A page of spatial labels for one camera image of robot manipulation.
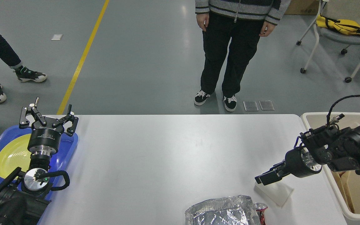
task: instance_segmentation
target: plastic bin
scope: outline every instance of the plastic bin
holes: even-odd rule
[[[340,129],[346,127],[355,128],[360,125],[360,113],[342,113],[345,117],[337,123]],[[328,112],[307,112],[301,116],[301,119],[308,130],[309,128],[318,128],[325,125],[327,114]],[[332,112],[330,119],[339,114],[341,112]],[[340,178],[337,173],[332,172],[326,165],[323,166],[323,170],[345,217],[351,220],[360,220],[360,175],[356,175],[354,171],[348,171]],[[348,201],[344,198],[350,198],[350,207],[353,207],[355,213],[348,208]]]

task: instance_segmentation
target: yellow bag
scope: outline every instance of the yellow bag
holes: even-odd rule
[[[337,30],[342,34],[360,36],[360,25],[353,20],[335,20],[319,15],[316,18],[316,24],[319,27]]]

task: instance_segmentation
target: chair leg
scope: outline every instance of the chair leg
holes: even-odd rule
[[[360,68],[360,61],[359,61],[359,64],[356,66],[355,70],[353,71],[353,73],[351,74],[351,77],[346,77],[344,80],[346,83],[349,83],[352,81],[352,79],[354,78],[354,76],[356,75],[356,73],[358,72]]]
[[[348,48],[349,46],[351,46],[351,45],[348,45],[347,47],[345,47],[345,48],[343,48],[343,49],[341,50],[341,55],[347,54],[347,52],[348,52],[347,48]]]
[[[316,17],[314,18],[314,20],[312,21],[312,23],[310,23],[309,27],[307,27],[306,31],[304,32],[304,34],[302,35],[302,37],[297,41],[297,45],[301,45],[303,38],[305,37],[306,33],[309,31],[309,29],[312,27],[312,25],[315,23],[316,21]]]
[[[309,65],[310,61],[312,60],[313,54],[315,53],[315,50],[316,50],[316,48],[317,48],[317,46],[319,44],[319,33],[318,33],[318,29],[317,29],[316,25],[313,26],[313,30],[314,30],[315,37],[316,37],[316,43],[315,43],[315,46],[312,49],[312,53],[310,54],[309,59],[307,60],[307,62],[305,64],[305,67],[301,68],[301,70],[300,70],[301,73],[305,73],[306,70],[308,69],[308,65]]]

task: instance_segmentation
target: foil package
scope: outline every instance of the foil package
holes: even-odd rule
[[[185,214],[186,225],[260,225],[253,201],[246,195],[208,199]]]

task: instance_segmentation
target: person's hand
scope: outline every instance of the person's hand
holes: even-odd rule
[[[262,29],[260,30],[260,34],[259,36],[261,37],[267,37],[269,36],[269,34],[274,30],[276,26],[274,24],[268,23],[268,22],[264,22]]]
[[[209,13],[197,14],[197,23],[203,31],[206,31],[209,24]]]

